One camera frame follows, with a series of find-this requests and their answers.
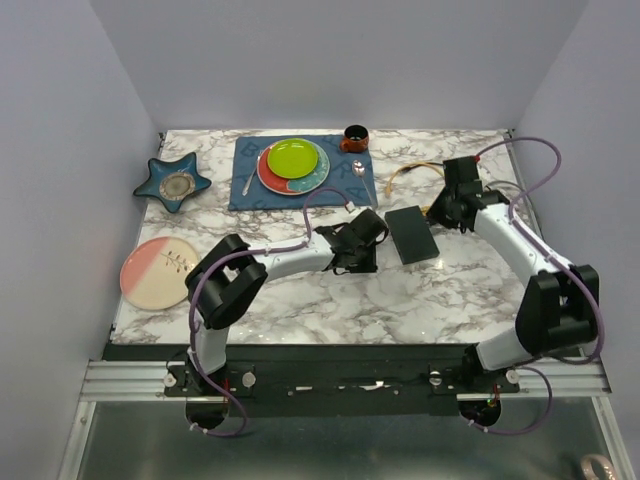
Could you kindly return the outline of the black network switch box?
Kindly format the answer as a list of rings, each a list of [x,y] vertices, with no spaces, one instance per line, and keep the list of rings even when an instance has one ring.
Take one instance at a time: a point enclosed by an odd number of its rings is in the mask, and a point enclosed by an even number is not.
[[[403,265],[431,260],[440,255],[419,206],[388,211],[384,219]]]

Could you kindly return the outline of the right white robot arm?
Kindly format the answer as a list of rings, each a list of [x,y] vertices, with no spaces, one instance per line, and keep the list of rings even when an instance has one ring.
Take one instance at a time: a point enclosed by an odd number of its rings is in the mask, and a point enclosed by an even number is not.
[[[461,383],[480,392],[496,372],[596,340],[597,272],[557,254],[521,223],[506,196],[483,187],[475,157],[446,160],[443,171],[445,186],[428,210],[429,222],[479,235],[525,287],[513,326],[465,349],[455,369]]]

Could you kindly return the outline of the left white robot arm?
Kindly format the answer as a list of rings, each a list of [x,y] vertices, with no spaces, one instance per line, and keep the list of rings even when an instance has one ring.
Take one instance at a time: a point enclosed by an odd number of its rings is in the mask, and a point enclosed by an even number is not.
[[[376,248],[389,228],[365,208],[347,223],[309,227],[303,237],[251,246],[225,236],[185,279],[190,340],[187,382],[201,395],[220,387],[231,325],[268,282],[299,273],[374,273]]]

